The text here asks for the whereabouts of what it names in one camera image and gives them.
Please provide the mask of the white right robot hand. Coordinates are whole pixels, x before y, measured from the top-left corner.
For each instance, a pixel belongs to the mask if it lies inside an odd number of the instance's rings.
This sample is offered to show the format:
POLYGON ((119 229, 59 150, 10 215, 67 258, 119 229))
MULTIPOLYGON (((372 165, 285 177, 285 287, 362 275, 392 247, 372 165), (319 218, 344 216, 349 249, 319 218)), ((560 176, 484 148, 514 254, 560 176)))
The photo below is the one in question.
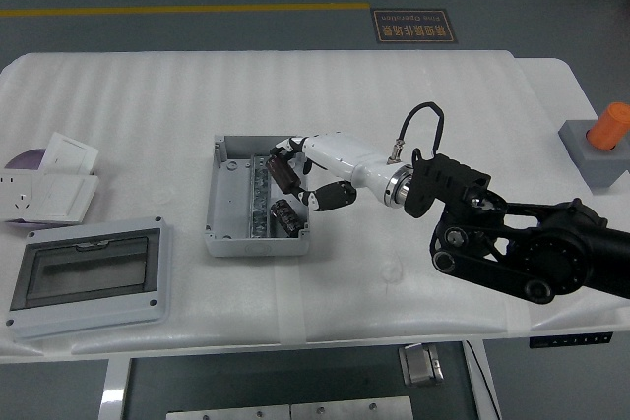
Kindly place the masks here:
POLYGON ((295 196, 314 211, 353 204, 359 188, 370 190, 386 207, 397 209, 405 203, 412 177, 412 167, 401 161, 403 146, 404 141, 396 139, 386 155, 341 132, 291 137, 272 148, 266 166, 284 194, 295 196), (317 165, 339 180, 314 191, 304 189, 289 164, 299 154, 304 157, 304 173, 317 165))

